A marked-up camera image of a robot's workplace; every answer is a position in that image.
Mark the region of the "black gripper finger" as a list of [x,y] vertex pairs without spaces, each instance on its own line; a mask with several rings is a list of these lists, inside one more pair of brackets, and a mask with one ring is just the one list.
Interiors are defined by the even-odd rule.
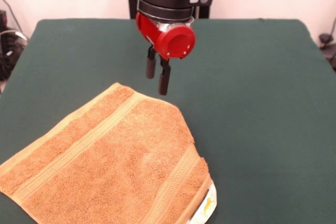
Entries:
[[156,66],[156,51],[153,46],[148,49],[147,61],[146,61],[146,77],[148,79],[153,79],[155,75]]
[[165,60],[164,58],[160,57],[160,65],[162,67],[162,72],[159,78],[159,94],[167,95],[169,80],[170,80],[170,73],[171,73],[171,67],[169,65],[169,60]]

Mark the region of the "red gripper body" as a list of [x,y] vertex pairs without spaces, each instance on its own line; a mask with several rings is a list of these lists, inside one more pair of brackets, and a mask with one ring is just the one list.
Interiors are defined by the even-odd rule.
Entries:
[[191,28],[193,18],[187,23],[163,23],[138,12],[135,20],[141,35],[165,60],[183,59],[195,46],[196,36]]

